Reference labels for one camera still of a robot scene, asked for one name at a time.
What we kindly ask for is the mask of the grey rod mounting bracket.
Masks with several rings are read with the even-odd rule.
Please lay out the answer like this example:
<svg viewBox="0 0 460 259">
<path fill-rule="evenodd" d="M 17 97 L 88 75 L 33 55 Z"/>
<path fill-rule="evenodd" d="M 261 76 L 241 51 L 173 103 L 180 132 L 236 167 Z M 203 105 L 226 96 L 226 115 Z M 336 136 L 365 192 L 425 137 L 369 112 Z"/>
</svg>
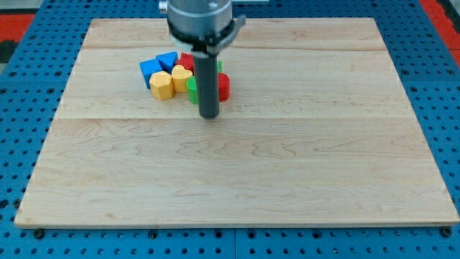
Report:
<svg viewBox="0 0 460 259">
<path fill-rule="evenodd" d="M 231 19 L 223 29 L 216 29 L 215 22 L 187 18 L 184 22 L 167 21 L 171 40 L 181 49 L 199 58 L 217 56 L 236 39 L 239 30 L 246 24 L 246 16 Z"/>
</svg>

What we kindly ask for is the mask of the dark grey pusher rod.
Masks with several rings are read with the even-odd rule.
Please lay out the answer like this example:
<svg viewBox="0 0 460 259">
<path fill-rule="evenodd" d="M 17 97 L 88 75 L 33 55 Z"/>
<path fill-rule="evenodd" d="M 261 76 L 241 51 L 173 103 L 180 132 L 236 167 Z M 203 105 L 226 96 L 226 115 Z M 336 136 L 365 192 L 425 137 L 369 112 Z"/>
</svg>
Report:
<svg viewBox="0 0 460 259">
<path fill-rule="evenodd" d="M 204 119 L 219 115 L 219 84 L 216 56 L 193 57 L 199 114 Z"/>
</svg>

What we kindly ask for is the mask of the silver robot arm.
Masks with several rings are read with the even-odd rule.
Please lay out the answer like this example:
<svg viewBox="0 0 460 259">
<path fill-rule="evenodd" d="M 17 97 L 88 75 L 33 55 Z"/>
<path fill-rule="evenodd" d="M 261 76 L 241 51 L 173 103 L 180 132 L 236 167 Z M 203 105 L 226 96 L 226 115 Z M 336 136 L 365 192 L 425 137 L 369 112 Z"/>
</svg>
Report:
<svg viewBox="0 0 460 259">
<path fill-rule="evenodd" d="M 231 0 L 164 0 L 170 38 L 193 56 L 198 110 L 204 119 L 219 115 L 218 55 L 236 39 L 246 17 L 235 18 Z"/>
</svg>

